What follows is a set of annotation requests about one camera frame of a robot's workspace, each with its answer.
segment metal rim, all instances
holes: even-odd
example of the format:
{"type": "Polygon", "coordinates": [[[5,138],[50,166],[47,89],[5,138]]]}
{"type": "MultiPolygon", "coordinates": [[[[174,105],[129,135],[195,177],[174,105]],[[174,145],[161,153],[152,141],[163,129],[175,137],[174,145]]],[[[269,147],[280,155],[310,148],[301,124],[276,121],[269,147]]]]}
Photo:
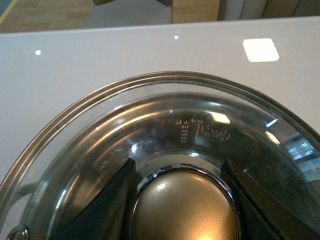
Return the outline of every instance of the metal rim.
{"type": "Polygon", "coordinates": [[[305,133],[309,133],[314,140],[320,142],[320,135],[290,110],[286,109],[283,105],[274,101],[265,94],[240,83],[232,82],[214,75],[186,71],[156,72],[127,78],[100,88],[75,102],[54,118],[30,142],[15,161],[0,186],[0,212],[2,212],[0,217],[0,229],[3,227],[9,210],[8,203],[12,201],[13,193],[18,189],[18,186],[29,167],[41,151],[50,143],[50,141],[74,119],[97,104],[112,98],[121,92],[147,85],[173,83],[174,81],[178,81],[182,84],[200,85],[223,90],[224,92],[231,93],[233,95],[237,93],[242,98],[247,98],[271,111],[276,110],[278,113],[282,114],[280,117],[282,117],[286,122],[291,122],[295,129],[302,127],[305,133]]]}

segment glass lid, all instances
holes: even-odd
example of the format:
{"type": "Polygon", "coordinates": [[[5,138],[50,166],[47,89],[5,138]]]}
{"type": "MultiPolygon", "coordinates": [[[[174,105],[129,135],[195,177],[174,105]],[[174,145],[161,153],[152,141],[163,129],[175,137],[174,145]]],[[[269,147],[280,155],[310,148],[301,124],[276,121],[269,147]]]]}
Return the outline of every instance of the glass lid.
{"type": "MultiPolygon", "coordinates": [[[[53,239],[128,159],[135,187],[166,166],[193,166],[230,187],[232,208],[245,196],[276,234],[286,228],[273,220],[282,212],[288,226],[319,234],[319,152],[313,129],[244,85],[194,72],[128,78],[71,105],[23,151],[0,187],[0,238],[24,226],[31,239],[53,239]]],[[[249,218],[239,214],[243,236],[249,218]]]]}

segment white table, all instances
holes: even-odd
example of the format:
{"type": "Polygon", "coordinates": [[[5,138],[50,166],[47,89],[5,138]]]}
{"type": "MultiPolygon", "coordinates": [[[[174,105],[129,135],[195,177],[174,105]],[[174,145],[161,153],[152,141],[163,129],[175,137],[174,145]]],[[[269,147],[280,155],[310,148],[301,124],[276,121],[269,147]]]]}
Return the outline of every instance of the white table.
{"type": "Polygon", "coordinates": [[[320,133],[319,38],[320,17],[0,34],[0,180],[66,107],[114,81],[158,71],[245,84],[320,133]],[[255,38],[271,38],[280,59],[249,62],[242,43],[255,38]]]}

